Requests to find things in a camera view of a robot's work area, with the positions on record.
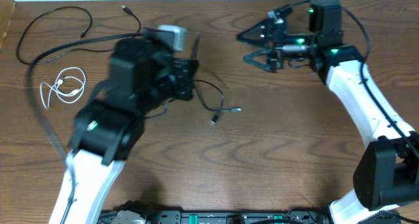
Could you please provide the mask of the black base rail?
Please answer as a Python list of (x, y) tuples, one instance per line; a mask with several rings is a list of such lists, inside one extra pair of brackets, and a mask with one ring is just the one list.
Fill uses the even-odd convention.
[(97, 224), (251, 224), (269, 220), (271, 223), (331, 223), (325, 212), (306, 208), (287, 211), (197, 211), (180, 207), (148, 206), (131, 201), (112, 209), (101, 211)]

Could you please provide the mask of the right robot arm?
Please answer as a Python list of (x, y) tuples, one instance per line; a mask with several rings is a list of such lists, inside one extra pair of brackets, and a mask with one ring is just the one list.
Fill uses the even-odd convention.
[(365, 151), (353, 188), (318, 212), (314, 223), (400, 223), (395, 209), (418, 200), (418, 133), (394, 110), (374, 82), (367, 55), (344, 42), (339, 0), (309, 0), (308, 33), (290, 34), (294, 5), (274, 8), (237, 35), (257, 47), (244, 62), (269, 73), (285, 64), (308, 66), (341, 101), (356, 125)]

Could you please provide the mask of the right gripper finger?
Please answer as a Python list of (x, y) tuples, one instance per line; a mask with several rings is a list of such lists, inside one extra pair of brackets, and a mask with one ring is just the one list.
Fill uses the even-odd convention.
[(236, 40), (255, 47), (268, 47), (270, 20), (264, 19), (249, 29), (237, 34)]
[[(267, 50), (258, 50), (258, 51), (246, 54), (243, 57), (243, 61), (246, 64), (253, 65), (259, 69), (262, 69), (263, 71), (272, 73), (273, 69), (269, 60), (269, 54), (270, 52)], [(264, 57), (264, 61), (259, 61), (257, 59), (257, 58), (262, 58), (262, 57)]]

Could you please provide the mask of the cardboard side panel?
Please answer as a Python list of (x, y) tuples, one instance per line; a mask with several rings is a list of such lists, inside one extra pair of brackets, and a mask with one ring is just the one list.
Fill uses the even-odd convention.
[(16, 2), (14, 0), (0, 0), (0, 5), (0, 47), (3, 49)]

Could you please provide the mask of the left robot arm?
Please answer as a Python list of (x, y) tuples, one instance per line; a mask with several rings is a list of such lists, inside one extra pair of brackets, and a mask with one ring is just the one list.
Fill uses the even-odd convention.
[(144, 133), (148, 112), (166, 100), (192, 99), (198, 44), (190, 58), (176, 58), (174, 52), (183, 47), (157, 38), (116, 43), (109, 78), (96, 85), (74, 118), (68, 167), (50, 223), (98, 220), (132, 147)]

